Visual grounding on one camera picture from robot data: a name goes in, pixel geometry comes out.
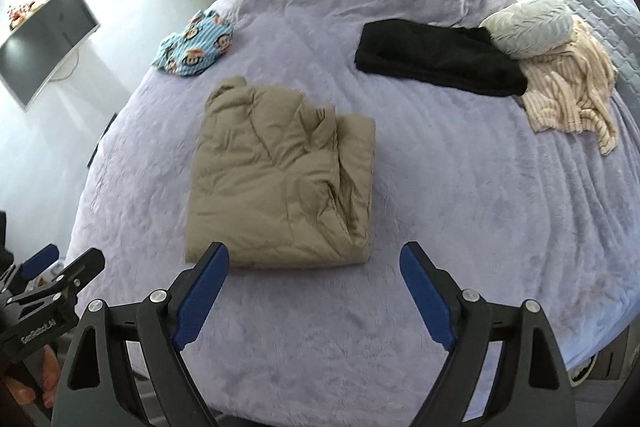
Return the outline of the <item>person's left hand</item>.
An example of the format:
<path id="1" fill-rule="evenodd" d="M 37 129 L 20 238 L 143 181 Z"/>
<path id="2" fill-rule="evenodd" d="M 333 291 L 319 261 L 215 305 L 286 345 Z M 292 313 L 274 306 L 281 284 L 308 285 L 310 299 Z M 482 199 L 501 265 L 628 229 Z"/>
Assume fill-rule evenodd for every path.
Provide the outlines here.
<path id="1" fill-rule="evenodd" d="M 40 376 L 36 378 L 37 386 L 35 388 L 12 376 L 2 376 L 1 381 L 20 407 L 40 401 L 47 410 L 51 410 L 55 405 L 58 393 L 61 365 L 58 361 L 58 354 L 50 345 L 42 348 L 38 361 Z"/>

